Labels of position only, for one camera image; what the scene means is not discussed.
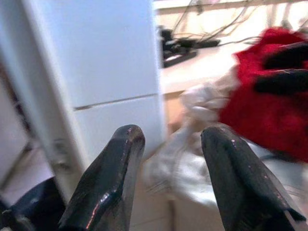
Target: white panel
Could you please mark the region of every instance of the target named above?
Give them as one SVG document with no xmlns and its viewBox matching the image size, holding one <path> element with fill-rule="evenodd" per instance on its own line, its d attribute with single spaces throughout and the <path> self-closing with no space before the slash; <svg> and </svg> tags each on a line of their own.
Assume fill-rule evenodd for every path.
<svg viewBox="0 0 308 231">
<path fill-rule="evenodd" d="M 147 0 L 25 0 L 74 107 L 158 93 Z"/>
<path fill-rule="evenodd" d="M 76 111 L 81 135 L 89 160 L 102 151 L 114 131 L 123 125 L 135 124 L 145 135 L 144 157 L 154 151 L 163 141 L 163 122 L 157 96 L 126 100 L 99 105 Z"/>
</svg>

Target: desk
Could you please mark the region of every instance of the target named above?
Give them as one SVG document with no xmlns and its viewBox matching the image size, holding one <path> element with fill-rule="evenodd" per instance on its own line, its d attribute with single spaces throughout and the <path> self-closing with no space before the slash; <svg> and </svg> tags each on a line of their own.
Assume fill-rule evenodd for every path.
<svg viewBox="0 0 308 231">
<path fill-rule="evenodd" d="M 247 47 L 249 45 L 237 43 L 200 49 L 196 57 L 162 69 L 160 73 L 162 93 L 184 91 L 187 88 L 204 83 L 208 79 L 216 79 L 222 76 L 236 64 L 236 59 L 232 54 Z"/>
<path fill-rule="evenodd" d="M 161 70 L 160 85 L 170 133 L 179 128 L 183 106 L 179 95 L 192 86 L 215 80 L 236 64 L 232 55 L 248 48 L 244 43 L 200 49 L 196 57 Z"/>
</svg>

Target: wall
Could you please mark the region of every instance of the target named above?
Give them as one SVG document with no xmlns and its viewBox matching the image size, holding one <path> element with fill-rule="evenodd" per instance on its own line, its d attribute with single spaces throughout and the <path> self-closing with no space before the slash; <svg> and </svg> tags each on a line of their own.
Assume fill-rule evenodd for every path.
<svg viewBox="0 0 308 231">
<path fill-rule="evenodd" d="M 298 29 L 299 21 L 307 18 L 308 2 L 300 1 L 292 4 L 289 13 L 289 21 L 294 29 Z M 204 6 L 204 12 L 197 15 L 195 7 L 191 7 L 187 17 L 181 23 L 176 33 L 194 33 L 200 34 L 204 32 L 212 32 L 230 23 L 243 9 L 245 3 L 219 4 L 213 6 Z M 243 22 L 232 34 L 230 39 L 243 39 L 250 36 L 257 36 L 268 26 L 267 13 L 273 5 L 250 3 L 251 6 L 244 14 L 247 17 L 252 11 L 252 15 L 247 21 Z M 287 3 L 277 4 L 277 16 L 273 22 L 273 26 L 279 26 L 283 18 L 284 10 Z M 185 7 L 157 9 L 156 21 L 158 25 L 164 25 L 166 28 L 173 29 L 175 23 L 184 12 Z"/>
</svg>

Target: red cloth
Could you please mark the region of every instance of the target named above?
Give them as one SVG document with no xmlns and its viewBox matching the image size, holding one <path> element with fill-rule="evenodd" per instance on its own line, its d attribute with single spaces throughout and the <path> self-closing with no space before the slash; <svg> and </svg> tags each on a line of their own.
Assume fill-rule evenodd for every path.
<svg viewBox="0 0 308 231">
<path fill-rule="evenodd" d="M 237 53 L 242 84 L 220 112 L 220 121 L 255 143 L 308 162 L 308 93 L 278 96 L 253 90 L 257 76 L 274 71 L 263 69 L 266 55 L 300 41 L 304 39 L 299 33 L 272 28 L 257 45 Z"/>
</svg>

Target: black device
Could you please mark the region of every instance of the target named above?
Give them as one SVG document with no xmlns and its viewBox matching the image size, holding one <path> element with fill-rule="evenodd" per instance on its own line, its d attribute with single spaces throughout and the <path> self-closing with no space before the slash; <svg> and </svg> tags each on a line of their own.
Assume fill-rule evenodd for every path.
<svg viewBox="0 0 308 231">
<path fill-rule="evenodd" d="M 194 42 L 187 41 L 186 44 L 183 44 L 183 40 L 173 39 L 172 30 L 170 29 L 160 29 L 160 39 L 164 68 L 184 62 L 196 57 L 198 54 L 197 49 L 194 47 Z"/>
</svg>

